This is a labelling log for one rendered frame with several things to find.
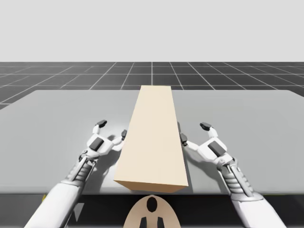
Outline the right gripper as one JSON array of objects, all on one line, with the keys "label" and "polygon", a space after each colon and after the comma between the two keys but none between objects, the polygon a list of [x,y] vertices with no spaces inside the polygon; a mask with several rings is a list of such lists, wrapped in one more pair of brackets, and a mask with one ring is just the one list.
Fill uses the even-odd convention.
[{"label": "right gripper", "polygon": [[217,138],[218,133],[211,124],[205,122],[200,123],[200,127],[204,131],[207,131],[209,138],[211,138],[200,146],[189,141],[187,136],[182,132],[180,123],[177,122],[177,124],[181,145],[187,152],[198,153],[206,162],[219,162],[219,160],[223,160],[224,162],[230,161],[230,155],[227,153],[226,145]]}]

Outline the tan robot part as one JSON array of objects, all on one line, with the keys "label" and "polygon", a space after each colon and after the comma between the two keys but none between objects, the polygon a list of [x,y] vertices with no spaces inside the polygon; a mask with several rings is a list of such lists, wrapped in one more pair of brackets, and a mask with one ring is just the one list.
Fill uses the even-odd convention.
[{"label": "tan robot part", "polygon": [[175,211],[166,200],[149,195],[133,205],[123,228],[181,228],[181,225]]}]

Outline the tall board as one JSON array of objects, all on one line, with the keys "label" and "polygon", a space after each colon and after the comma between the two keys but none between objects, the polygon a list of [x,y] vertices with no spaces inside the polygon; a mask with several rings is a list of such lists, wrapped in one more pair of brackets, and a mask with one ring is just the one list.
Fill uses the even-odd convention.
[{"label": "tall board", "polygon": [[188,186],[170,86],[141,87],[114,181],[130,190],[165,193]]}]

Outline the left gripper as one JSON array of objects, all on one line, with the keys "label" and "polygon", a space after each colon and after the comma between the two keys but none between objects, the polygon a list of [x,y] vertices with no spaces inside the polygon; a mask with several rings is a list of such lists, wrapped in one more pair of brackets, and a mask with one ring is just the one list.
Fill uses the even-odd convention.
[{"label": "left gripper", "polygon": [[112,141],[99,135],[101,128],[107,124],[106,120],[101,120],[95,124],[92,130],[92,136],[87,141],[87,156],[103,156],[107,155],[112,149],[120,151],[124,145],[127,130],[123,130],[121,136],[116,137]]}]

